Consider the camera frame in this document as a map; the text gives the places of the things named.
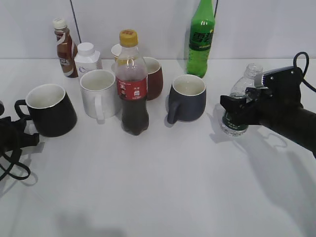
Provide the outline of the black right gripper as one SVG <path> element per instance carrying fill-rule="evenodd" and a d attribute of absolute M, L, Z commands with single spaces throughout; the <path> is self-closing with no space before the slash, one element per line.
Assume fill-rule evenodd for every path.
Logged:
<path fill-rule="evenodd" d="M 316 154 L 316 114 L 303 108 L 303 72 L 289 66 L 257 75 L 244 98 L 220 96 L 237 125 L 263 125 Z"/>

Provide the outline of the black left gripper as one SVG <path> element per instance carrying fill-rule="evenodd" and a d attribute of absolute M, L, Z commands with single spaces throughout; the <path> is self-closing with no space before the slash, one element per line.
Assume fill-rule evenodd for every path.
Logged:
<path fill-rule="evenodd" d="M 37 146 L 39 142 L 40 135 L 32 120 L 20 118 L 12 121 L 10 116 L 0 119 L 1 155 L 9 151 L 21 152 L 21 148 Z"/>

